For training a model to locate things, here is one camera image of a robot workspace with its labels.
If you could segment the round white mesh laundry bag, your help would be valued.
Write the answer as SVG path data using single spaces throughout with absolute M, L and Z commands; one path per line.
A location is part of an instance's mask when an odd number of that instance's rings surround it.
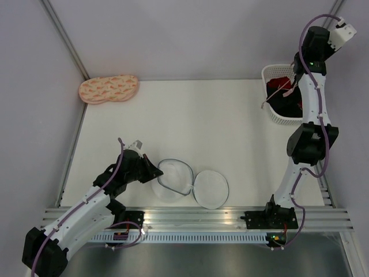
M 151 187 L 162 201 L 174 203 L 192 195 L 201 207 L 218 209 L 228 200 L 229 184 L 216 171 L 203 170 L 196 174 L 190 165 L 178 159 L 164 159 L 157 167 L 163 175 L 151 181 Z

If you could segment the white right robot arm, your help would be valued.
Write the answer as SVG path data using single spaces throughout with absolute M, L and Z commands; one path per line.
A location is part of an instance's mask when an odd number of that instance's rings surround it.
M 313 172 L 319 162 L 329 160 L 329 150 L 338 137 L 327 115 L 324 85 L 330 32 L 323 27 L 305 28 L 299 40 L 299 50 L 294 57 L 294 83 L 302 96 L 302 123 L 287 143 L 288 166 L 280 186 L 267 202 L 263 221 L 276 228 L 284 219 L 295 214 L 296 197 L 306 177 L 320 175 Z

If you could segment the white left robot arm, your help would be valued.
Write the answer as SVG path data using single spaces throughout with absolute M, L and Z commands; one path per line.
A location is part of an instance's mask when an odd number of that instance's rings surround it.
M 123 150 L 76 205 L 49 225 L 28 231 L 22 262 L 31 276 L 60 276 L 74 254 L 105 229 L 141 230 L 143 217 L 127 217 L 126 207 L 116 197 L 132 182 L 144 184 L 162 175 L 145 154 Z

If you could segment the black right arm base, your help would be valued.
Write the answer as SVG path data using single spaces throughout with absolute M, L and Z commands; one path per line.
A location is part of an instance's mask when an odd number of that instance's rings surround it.
M 240 217 L 248 230 L 297 230 L 299 228 L 294 208 L 263 211 L 245 211 Z

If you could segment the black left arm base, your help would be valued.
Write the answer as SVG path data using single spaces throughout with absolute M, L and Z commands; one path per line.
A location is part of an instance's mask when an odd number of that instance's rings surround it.
M 125 211 L 115 216 L 109 229 L 139 229 L 144 223 L 144 211 Z

